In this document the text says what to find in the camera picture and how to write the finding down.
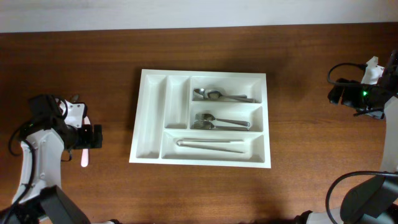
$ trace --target empty tray compartment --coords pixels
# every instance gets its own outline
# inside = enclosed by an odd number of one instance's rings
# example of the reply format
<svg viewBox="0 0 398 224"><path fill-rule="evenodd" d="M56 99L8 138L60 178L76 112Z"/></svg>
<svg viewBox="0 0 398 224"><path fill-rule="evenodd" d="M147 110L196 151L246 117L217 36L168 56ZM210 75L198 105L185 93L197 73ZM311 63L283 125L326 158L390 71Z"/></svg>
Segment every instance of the empty tray compartment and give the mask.
<svg viewBox="0 0 398 224"><path fill-rule="evenodd" d="M241 151L243 153L184 147L176 144L179 139L186 138L243 140L244 142L232 143L189 143ZM217 136L215 136L211 132L202 130L167 130L163 135L162 159L219 161L219 166L223 165L223 161L264 163L266 160L264 153L264 136L257 133L234 133L230 131L218 133Z"/></svg>
<svg viewBox="0 0 398 224"><path fill-rule="evenodd" d="M250 122L250 131L261 132L263 130L262 106L255 103L217 103L194 101L191 103L190 127L196 121L195 115L198 113L209 113L215 118L231 119L236 121ZM212 121L215 126L235 126L243 127L222 121Z"/></svg>
<svg viewBox="0 0 398 224"><path fill-rule="evenodd" d="M165 128L187 128L189 77L169 76L166 86Z"/></svg>
<svg viewBox="0 0 398 224"><path fill-rule="evenodd" d="M166 76L148 75L145 77L145 88L139 94L141 104L137 107L136 124L140 131L137 139L132 140L133 146L137 144L137 158L158 158L163 129L163 111L165 101Z"/></svg>
<svg viewBox="0 0 398 224"><path fill-rule="evenodd" d="M191 91L196 88L218 90L223 95L246 95L248 98L254 98L256 103L262 102L260 78L192 77ZM192 95L192 100L203 101L195 97L195 95ZM217 101L241 103L225 97L221 97Z"/></svg>

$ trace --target brown tabletop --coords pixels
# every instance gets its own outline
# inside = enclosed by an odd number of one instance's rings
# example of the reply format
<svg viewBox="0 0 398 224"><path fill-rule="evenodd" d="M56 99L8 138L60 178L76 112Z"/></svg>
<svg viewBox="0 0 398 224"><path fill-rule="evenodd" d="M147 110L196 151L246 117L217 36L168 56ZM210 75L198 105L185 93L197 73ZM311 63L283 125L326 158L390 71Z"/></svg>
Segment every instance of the brown tabletop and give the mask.
<svg viewBox="0 0 398 224"><path fill-rule="evenodd" d="M384 66L397 36L396 23L0 34L0 208L19 183L22 158L6 145L30 118L27 99L78 93L104 141L88 167L81 151L62 163L62 189L93 222L237 223L322 212L337 177L378 170L385 135L385 121L329 104L326 74L372 56ZM267 73L272 168L130 164L143 68ZM355 68L333 74L361 76ZM337 186L331 207L364 179Z"/></svg>

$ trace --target silverware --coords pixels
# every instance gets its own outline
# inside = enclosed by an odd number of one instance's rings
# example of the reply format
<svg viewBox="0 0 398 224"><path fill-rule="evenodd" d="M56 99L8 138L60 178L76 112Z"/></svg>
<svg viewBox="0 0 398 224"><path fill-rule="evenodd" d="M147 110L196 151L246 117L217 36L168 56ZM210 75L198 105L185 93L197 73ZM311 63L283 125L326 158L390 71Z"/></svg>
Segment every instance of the silverware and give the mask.
<svg viewBox="0 0 398 224"><path fill-rule="evenodd" d="M245 127L250 127L250 123L247 121L235 121L235 120L230 120L230 119L219 119L215 118L212 114L202 114L198 113L195 115L195 119L199 121L222 121L222 122L227 122L231 124L237 124Z"/></svg>
<svg viewBox="0 0 398 224"><path fill-rule="evenodd" d="M218 143L232 143L232 142L244 142L243 140L221 140L221 139L179 139L177 140L176 144L179 147L190 147L190 148L197 148L197 149L207 149L207 150L215 150L221 152L233 152L233 153L244 153L242 151L235 151L230 149L225 149L222 147L213 147L213 146L201 146L201 145L194 145L194 144L185 144L185 142L218 142Z"/></svg>
<svg viewBox="0 0 398 224"><path fill-rule="evenodd" d="M228 131L249 131L249 128L244 127L227 127L227 126L215 126L210 121L196 121L193 124L194 129L211 130L211 129L224 129Z"/></svg>
<svg viewBox="0 0 398 224"><path fill-rule="evenodd" d="M206 93L205 93L204 88L196 88L193 90L193 95L199 99L207 99ZM246 95L234 95L234 97L240 97L240 98L247 98L248 96Z"/></svg>
<svg viewBox="0 0 398 224"><path fill-rule="evenodd" d="M228 96L228 95L223 95L220 91L218 90L205 90L205 98L211 99L211 100L218 100L221 97L233 99L233 100L239 100L247 103L255 103L255 99L250 99L250 98L242 98L242 97L236 97L236 96Z"/></svg>

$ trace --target wood grain surface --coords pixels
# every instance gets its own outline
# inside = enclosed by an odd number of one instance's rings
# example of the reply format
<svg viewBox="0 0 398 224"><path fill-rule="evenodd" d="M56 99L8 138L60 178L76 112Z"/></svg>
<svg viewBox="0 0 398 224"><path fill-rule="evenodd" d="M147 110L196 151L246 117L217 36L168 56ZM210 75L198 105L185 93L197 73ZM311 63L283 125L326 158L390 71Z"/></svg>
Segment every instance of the wood grain surface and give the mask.
<svg viewBox="0 0 398 224"><path fill-rule="evenodd" d="M103 148L62 163L62 189L93 222L238 223L325 210L340 175L378 170L385 121L328 102L329 69L384 66L398 24L109 30L0 34L0 208L11 204L21 157L7 141L30 118L27 99L80 94ZM271 169L130 164L141 69L267 73ZM361 79L354 68L333 78ZM342 182L332 207L365 177Z"/></svg>

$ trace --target white wall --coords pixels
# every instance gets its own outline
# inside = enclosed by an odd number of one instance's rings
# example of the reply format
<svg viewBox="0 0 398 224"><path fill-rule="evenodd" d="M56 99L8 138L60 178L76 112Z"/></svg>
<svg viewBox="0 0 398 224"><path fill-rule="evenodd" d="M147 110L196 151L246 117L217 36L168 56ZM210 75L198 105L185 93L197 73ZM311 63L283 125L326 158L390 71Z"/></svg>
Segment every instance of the white wall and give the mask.
<svg viewBox="0 0 398 224"><path fill-rule="evenodd" d="M393 21L397 0L0 0L0 32Z"/></svg>

